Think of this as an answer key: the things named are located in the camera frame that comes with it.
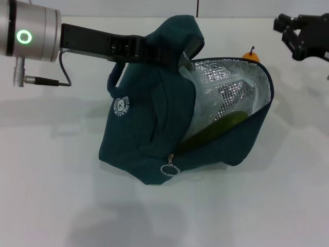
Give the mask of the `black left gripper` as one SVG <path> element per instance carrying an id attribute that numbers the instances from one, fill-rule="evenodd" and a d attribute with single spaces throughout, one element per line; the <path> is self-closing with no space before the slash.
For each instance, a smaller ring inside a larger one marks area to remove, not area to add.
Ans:
<path id="1" fill-rule="evenodd" d="M 174 66 L 178 60 L 178 51 L 168 40 L 122 36 L 70 24 L 61 26 L 60 51 L 122 63 L 141 58 L 141 63 L 160 66 Z"/>

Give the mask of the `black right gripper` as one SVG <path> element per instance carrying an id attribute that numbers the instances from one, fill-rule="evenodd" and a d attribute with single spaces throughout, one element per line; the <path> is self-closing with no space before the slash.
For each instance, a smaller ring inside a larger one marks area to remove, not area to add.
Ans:
<path id="1" fill-rule="evenodd" d="M 298 17 L 280 14 L 274 20 L 273 29 L 283 31 L 282 41 L 295 60 L 318 57 L 328 61 L 328 14 Z"/>

